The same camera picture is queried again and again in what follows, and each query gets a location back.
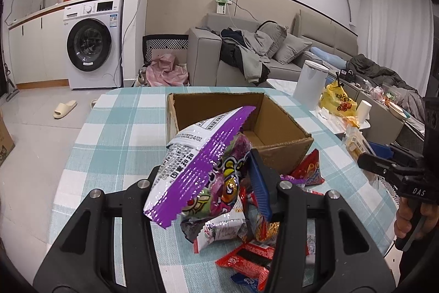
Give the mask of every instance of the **checkered tablecloth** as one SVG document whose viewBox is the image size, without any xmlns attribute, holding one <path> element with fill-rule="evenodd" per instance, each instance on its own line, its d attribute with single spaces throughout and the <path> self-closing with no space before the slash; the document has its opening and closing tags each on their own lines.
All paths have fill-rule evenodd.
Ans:
<svg viewBox="0 0 439 293">
<path fill-rule="evenodd" d="M 316 190 L 338 190 L 381 252 L 387 250 L 394 238 L 396 213 L 396 205 L 387 191 L 372 188 L 341 141 L 290 96 L 274 89 L 242 87 L 143 87 L 117 89 L 102 95 L 82 127 L 61 176 L 50 220 L 48 248 L 92 189 L 100 188 L 105 193 L 124 190 L 162 163 L 166 152 L 166 96 L 181 92 L 269 95 L 314 138 L 309 151 L 319 150 L 321 173 L 326 179 Z M 121 231 L 118 220 L 115 237 L 120 238 Z M 195 255 L 178 220 L 167 230 L 153 224 L 152 232 L 167 292 L 244 291 L 231 281 L 232 270 L 214 263 L 237 247 L 238 240 L 215 242 Z M 122 284 L 125 280 L 120 242 L 115 243 L 115 268 L 117 282 Z"/>
</svg>

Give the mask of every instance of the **blue pillow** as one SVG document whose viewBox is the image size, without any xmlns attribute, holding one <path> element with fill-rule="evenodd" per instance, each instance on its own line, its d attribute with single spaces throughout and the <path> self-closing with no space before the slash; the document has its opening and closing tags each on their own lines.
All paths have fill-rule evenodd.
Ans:
<svg viewBox="0 0 439 293">
<path fill-rule="evenodd" d="M 327 63 L 331 64 L 332 66 L 343 70 L 346 68 L 346 61 L 343 60 L 341 57 L 338 57 L 337 55 L 334 54 L 330 54 L 326 51 L 323 51 L 319 48 L 316 48 L 315 46 L 313 46 L 310 51 L 318 56 L 320 59 L 322 59 L 323 61 L 326 61 Z"/>
</svg>

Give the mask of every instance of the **washing machine door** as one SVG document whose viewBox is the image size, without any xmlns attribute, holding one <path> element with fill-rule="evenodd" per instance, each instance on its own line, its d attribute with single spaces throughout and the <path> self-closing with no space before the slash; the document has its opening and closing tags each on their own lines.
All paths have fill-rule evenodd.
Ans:
<svg viewBox="0 0 439 293">
<path fill-rule="evenodd" d="M 111 51 L 108 28 L 95 19 L 84 19 L 75 24 L 67 38 L 70 61 L 81 71 L 100 68 Z"/>
</svg>

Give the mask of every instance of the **brown cardboard box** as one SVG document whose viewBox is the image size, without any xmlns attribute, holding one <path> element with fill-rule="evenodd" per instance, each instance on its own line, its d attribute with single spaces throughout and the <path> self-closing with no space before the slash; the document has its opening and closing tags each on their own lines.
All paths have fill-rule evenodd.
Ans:
<svg viewBox="0 0 439 293">
<path fill-rule="evenodd" d="M 3 113 L 0 110 L 0 166 L 3 164 L 15 144 L 3 122 Z"/>
<path fill-rule="evenodd" d="M 305 157 L 313 139 L 263 93 L 173 93 L 168 96 L 166 128 L 169 142 L 181 130 L 241 106 L 256 109 L 245 122 L 244 134 L 258 149 L 264 164 L 289 174 Z"/>
</svg>

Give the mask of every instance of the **slipper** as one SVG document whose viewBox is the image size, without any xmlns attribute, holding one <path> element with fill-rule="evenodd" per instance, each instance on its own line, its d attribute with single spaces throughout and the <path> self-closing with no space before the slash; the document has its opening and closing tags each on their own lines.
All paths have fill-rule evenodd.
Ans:
<svg viewBox="0 0 439 293">
<path fill-rule="evenodd" d="M 59 104 L 58 107 L 56 107 L 54 112 L 54 118 L 55 119 L 61 119 L 65 116 L 67 116 L 72 109 L 76 107 L 78 103 L 76 101 L 69 101 L 66 104 Z"/>
</svg>

